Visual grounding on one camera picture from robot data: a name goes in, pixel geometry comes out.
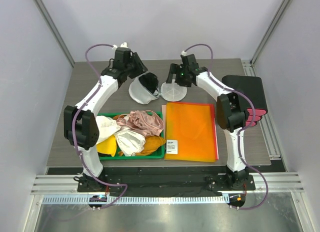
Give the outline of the white mesh laundry bag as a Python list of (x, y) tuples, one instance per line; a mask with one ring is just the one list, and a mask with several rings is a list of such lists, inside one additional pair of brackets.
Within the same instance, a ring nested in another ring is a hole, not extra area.
[(140, 84), (139, 77), (133, 80), (128, 89), (131, 99), (138, 104), (147, 105), (160, 97), (168, 102), (179, 102), (187, 95), (187, 88), (178, 86), (174, 80), (172, 84), (164, 82), (161, 86), (159, 86), (158, 81), (158, 90), (154, 94), (151, 94)]

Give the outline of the black lace bra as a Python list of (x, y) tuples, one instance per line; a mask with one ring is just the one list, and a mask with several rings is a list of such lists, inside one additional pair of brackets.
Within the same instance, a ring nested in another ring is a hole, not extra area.
[(138, 80), (151, 94), (154, 94), (158, 90), (159, 81), (155, 74), (148, 72), (140, 76)]

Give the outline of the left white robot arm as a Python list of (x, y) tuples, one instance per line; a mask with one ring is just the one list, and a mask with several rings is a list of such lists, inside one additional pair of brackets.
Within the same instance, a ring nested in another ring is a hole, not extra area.
[(78, 192), (101, 192), (112, 186), (107, 183), (105, 169), (97, 153), (100, 132), (96, 116), (128, 78), (133, 79), (148, 70), (126, 43), (113, 45), (112, 49), (112, 65), (96, 73), (97, 84), (78, 104), (67, 106), (63, 111), (64, 137), (74, 146), (83, 167), (82, 175), (74, 177)]

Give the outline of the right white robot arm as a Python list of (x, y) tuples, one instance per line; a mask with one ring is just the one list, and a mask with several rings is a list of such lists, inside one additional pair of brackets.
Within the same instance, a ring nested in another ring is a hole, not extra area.
[(206, 67), (200, 67), (194, 54), (181, 56), (181, 64), (172, 63), (166, 83), (182, 87), (195, 85), (216, 101), (216, 121), (224, 131), (227, 147), (226, 185), (232, 190), (246, 189), (249, 166), (244, 153), (244, 132), (249, 113), (240, 98), (242, 93), (224, 85)]

